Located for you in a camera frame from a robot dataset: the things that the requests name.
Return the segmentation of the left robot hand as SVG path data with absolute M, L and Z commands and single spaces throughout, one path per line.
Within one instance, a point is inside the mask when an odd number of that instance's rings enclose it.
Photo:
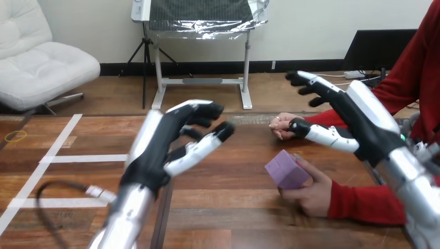
M 170 179 L 197 165 L 233 135 L 235 126 L 227 121 L 206 135 L 190 127 L 210 127 L 223 110 L 213 101 L 198 99 L 165 113 L 150 110 L 127 155 L 119 186 L 139 184 L 157 196 Z

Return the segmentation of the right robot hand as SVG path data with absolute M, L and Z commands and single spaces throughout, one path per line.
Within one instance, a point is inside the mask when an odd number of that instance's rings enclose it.
M 303 71 L 289 72 L 285 78 L 292 86 L 318 95 L 317 99 L 310 101 L 310 106 L 328 102 L 347 125 L 349 136 L 340 136 L 334 127 L 325 128 L 299 119 L 290 124 L 296 134 L 354 153 L 360 161 L 367 161 L 372 167 L 390 159 L 391 152 L 406 147 L 396 121 L 362 82 L 353 81 L 344 91 L 318 75 Z

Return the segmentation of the person's hand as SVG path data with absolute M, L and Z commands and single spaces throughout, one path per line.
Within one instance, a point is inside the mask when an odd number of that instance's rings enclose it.
M 297 164 L 311 176 L 313 182 L 301 189 L 279 188 L 279 194 L 286 201 L 297 202 L 306 215 L 326 218 L 331 204 L 332 180 L 300 155 L 295 154 L 294 157 Z
M 280 140 L 287 141 L 296 138 L 296 134 L 288 130 L 289 123 L 294 118 L 301 118 L 295 114 L 282 112 L 275 116 L 269 123 L 271 132 Z

